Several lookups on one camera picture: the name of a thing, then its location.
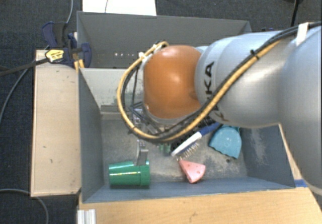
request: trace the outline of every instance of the gray carpet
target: gray carpet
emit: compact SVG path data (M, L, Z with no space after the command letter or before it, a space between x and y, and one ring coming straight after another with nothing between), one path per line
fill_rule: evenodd
M294 0L155 0L158 15L248 20L254 31L289 27ZM69 0L0 0L0 65L15 67L32 61L43 48L40 29L48 21L65 21ZM74 0L68 31L76 30ZM321 21L321 0L303 0L296 23ZM0 78L0 105L17 79ZM0 188L29 190L32 142L33 73L30 70L11 97L0 126ZM74 223L76 197L44 199L50 223ZM1 223L45 223L41 205L19 194L0 194Z

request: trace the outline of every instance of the yellow label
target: yellow label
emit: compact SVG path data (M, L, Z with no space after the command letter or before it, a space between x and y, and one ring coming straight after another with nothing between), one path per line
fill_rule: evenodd
M58 62L64 58L64 51L58 50L58 49L52 49L46 53L46 57L49 59L51 63Z

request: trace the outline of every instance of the green cup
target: green cup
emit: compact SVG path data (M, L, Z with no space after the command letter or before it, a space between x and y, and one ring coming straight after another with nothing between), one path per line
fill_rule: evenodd
M148 186L150 184L149 161L135 166L133 162L109 164L110 186Z

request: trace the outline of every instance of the blue clamp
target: blue clamp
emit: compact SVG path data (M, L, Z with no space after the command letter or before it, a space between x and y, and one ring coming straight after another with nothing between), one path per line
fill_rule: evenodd
M66 29L65 22L48 22L41 28L42 35L48 43L50 49L59 49L63 51L63 59L50 60L50 63L59 63L74 67L74 62L82 59L84 66L89 67L92 61L92 51L88 42L82 43L80 48L77 48L77 41L72 33L68 34L68 46L64 39Z

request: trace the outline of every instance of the pink eraser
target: pink eraser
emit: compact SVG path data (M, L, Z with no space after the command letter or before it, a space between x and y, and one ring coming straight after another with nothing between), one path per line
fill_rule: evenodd
M206 166L203 164L184 160L179 160L179 164L190 183L196 183L199 181L206 171Z

